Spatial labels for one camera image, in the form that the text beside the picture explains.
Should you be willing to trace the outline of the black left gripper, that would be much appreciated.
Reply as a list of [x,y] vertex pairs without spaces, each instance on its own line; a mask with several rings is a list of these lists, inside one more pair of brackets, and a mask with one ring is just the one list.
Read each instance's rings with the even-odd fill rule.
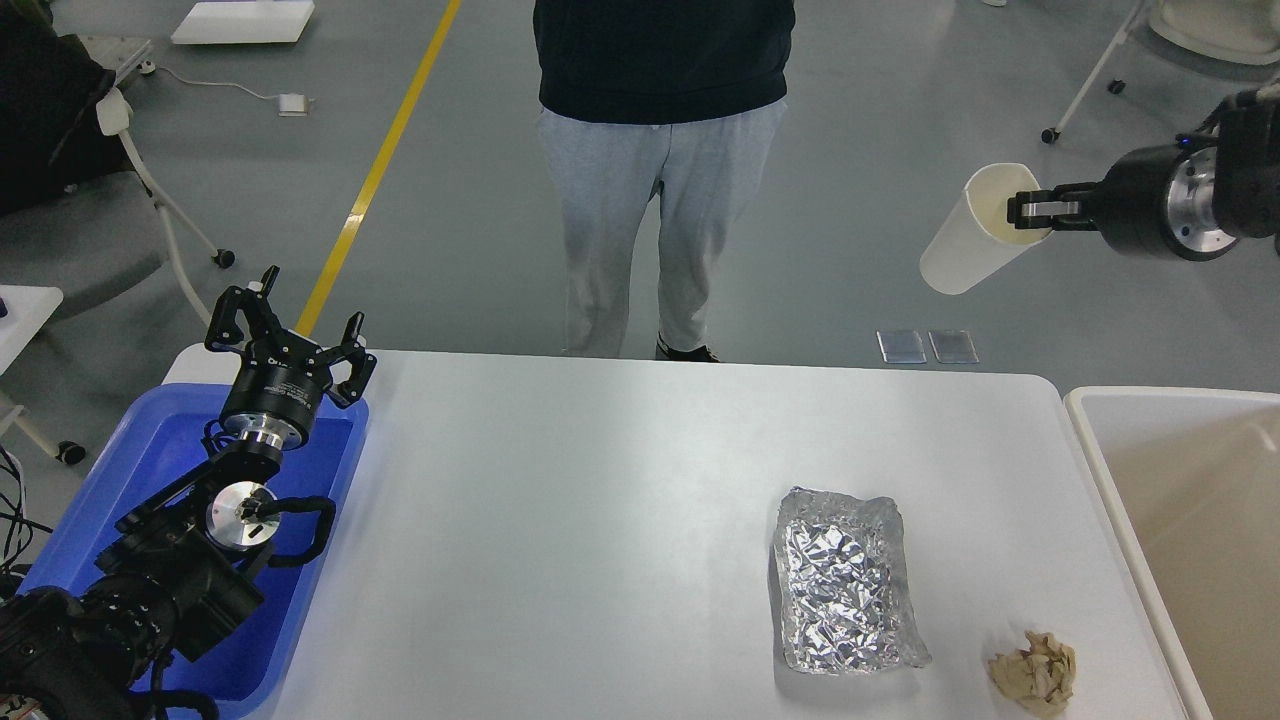
[[[356,404],[372,379],[378,357],[367,351],[361,336],[364,313],[348,319],[334,347],[297,340],[268,301],[279,274],[279,266],[269,266],[250,287],[228,287],[215,302],[205,348],[241,357],[219,414],[224,429],[265,429],[285,442],[306,442],[324,393],[340,409]],[[340,364],[349,366],[349,374],[334,382],[332,368]]]

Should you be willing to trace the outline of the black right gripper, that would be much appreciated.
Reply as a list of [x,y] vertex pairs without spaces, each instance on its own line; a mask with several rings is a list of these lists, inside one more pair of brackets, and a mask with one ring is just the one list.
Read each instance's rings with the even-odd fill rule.
[[1215,146],[1139,149],[1101,182],[1015,192],[1007,200],[1007,223],[1019,231],[1098,231],[1125,255],[1215,260],[1239,242],[1213,211],[1217,155]]

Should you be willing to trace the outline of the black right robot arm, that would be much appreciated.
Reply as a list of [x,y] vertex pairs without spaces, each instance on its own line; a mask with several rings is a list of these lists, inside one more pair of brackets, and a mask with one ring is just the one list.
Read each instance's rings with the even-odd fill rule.
[[1018,231],[1097,232],[1124,255],[1206,263],[1277,238],[1277,82],[1228,95],[1189,133],[1123,155],[1096,182],[1021,190]]

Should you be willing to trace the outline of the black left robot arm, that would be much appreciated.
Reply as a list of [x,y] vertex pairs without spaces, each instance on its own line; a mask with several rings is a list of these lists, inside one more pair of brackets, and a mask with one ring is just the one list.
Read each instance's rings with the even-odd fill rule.
[[360,401],[378,364],[362,313],[332,347],[284,328],[268,301],[278,273],[214,306],[205,348],[234,354],[239,369],[205,428],[207,457],[116,521],[83,594],[42,585],[3,605],[4,700],[40,719],[219,717],[209,694],[168,691],[164,674],[175,653],[198,660],[251,618],[265,601],[261,570],[326,550],[335,500],[279,497],[268,483],[308,442],[323,402]]

